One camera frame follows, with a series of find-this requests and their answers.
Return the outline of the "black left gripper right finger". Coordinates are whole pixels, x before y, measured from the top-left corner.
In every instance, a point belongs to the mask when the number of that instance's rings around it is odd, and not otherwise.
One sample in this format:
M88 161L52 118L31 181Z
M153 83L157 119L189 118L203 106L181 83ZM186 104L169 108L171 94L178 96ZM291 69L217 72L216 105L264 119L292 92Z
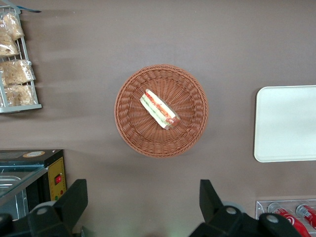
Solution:
M201 180L199 206L204 218L192 237L307 237L308 230L295 216L277 203L268 207L259 219L239 208L224 205L209 180Z

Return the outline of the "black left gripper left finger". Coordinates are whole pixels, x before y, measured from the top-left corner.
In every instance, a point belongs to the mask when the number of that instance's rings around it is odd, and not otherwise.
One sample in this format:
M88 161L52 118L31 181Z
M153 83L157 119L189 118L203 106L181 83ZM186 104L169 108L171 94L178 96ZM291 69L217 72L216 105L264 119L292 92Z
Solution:
M0 215L2 237L74 237L73 229L88 205L87 182L77 179L54 203L39 204L25 217L13 221Z

